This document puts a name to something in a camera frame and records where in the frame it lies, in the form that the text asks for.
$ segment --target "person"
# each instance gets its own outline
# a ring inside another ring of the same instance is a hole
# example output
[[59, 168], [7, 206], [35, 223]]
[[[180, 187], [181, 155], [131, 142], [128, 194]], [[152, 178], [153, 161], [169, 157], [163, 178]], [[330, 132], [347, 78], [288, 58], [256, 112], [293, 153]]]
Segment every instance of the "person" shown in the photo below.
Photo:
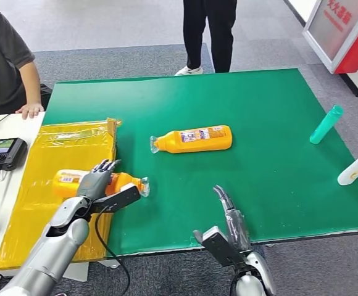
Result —
[[184, 7], [184, 38], [187, 63], [176, 75], [202, 74], [201, 47], [207, 17], [215, 72], [229, 72], [234, 41], [231, 29], [236, 21], [237, 0], [184, 0]]
[[44, 111], [51, 94], [40, 85], [35, 56], [0, 13], [0, 114], [33, 118]]

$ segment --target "bottle label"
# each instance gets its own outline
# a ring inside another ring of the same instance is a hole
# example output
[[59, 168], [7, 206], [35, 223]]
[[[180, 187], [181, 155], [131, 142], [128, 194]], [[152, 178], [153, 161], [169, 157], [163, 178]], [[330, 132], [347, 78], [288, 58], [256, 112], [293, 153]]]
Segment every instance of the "bottle label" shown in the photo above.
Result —
[[60, 178], [58, 178], [59, 182], [63, 182], [63, 183], [80, 183], [82, 181], [82, 177], [80, 177], [79, 175], [62, 175]]
[[208, 140], [224, 137], [226, 132], [222, 126], [213, 126], [211, 128], [190, 129], [181, 132], [182, 142], [193, 142], [196, 140]]

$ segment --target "black pants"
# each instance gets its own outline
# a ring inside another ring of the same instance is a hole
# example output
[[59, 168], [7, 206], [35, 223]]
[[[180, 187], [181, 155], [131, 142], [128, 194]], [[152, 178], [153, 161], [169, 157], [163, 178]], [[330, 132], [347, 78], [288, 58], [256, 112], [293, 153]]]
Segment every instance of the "black pants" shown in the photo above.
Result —
[[[51, 96], [51, 88], [47, 87], [45, 84], [41, 84], [41, 100], [42, 105], [43, 106], [43, 108], [45, 108], [45, 110], [48, 105], [48, 101], [50, 100]], [[14, 101], [0, 106], [0, 114], [14, 113], [25, 104], [27, 104], [27, 98], [25, 97], [25, 92], [23, 91], [19, 97], [16, 98], [16, 100]]]
[[184, 5], [187, 67], [201, 66], [202, 33], [208, 17], [215, 72], [229, 72], [234, 41], [231, 29], [236, 21], [237, 0], [184, 0]]

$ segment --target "robotic arm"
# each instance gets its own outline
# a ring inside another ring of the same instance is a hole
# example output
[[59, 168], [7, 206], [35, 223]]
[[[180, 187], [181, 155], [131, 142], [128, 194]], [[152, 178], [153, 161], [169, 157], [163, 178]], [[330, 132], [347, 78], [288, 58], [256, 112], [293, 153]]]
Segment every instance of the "robotic arm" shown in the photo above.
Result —
[[250, 248], [249, 233], [243, 215], [236, 210], [223, 188], [216, 185], [214, 190], [224, 210], [228, 238], [217, 226], [203, 234], [195, 230], [194, 237], [221, 266], [234, 267], [236, 277], [232, 288], [236, 284], [237, 296], [276, 295], [276, 288], [267, 262], [261, 254]]
[[42, 231], [19, 272], [0, 291], [0, 296], [48, 296], [53, 292], [88, 236], [92, 213], [114, 213], [141, 198], [128, 184], [105, 197], [110, 175], [119, 162], [103, 162], [85, 175], [76, 195], [62, 203]]

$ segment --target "table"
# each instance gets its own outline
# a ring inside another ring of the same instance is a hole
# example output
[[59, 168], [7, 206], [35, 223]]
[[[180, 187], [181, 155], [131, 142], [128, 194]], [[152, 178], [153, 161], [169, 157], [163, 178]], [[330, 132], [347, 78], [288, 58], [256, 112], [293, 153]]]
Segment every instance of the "table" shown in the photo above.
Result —
[[[0, 139], [21, 138], [30, 147], [36, 138], [44, 116], [45, 112], [42, 112], [33, 119], [23, 120], [21, 114], [11, 114], [0, 122]], [[5, 179], [0, 181], [0, 246], [17, 199], [24, 169], [24, 166], [22, 166], [8, 172]], [[71, 264], [65, 277], [85, 281], [88, 270], [88, 263]], [[17, 269], [0, 272], [5, 276], [12, 276], [17, 272]]]
[[[334, 129], [309, 142], [325, 115], [297, 69], [286, 69], [58, 83], [42, 124], [122, 120], [121, 170], [149, 176], [152, 191], [116, 214], [108, 244], [134, 255], [196, 248], [193, 229], [224, 229], [215, 184], [245, 215], [253, 242], [358, 232], [358, 180], [337, 182], [353, 158]], [[150, 151], [152, 135], [212, 125], [230, 126], [233, 146]]]

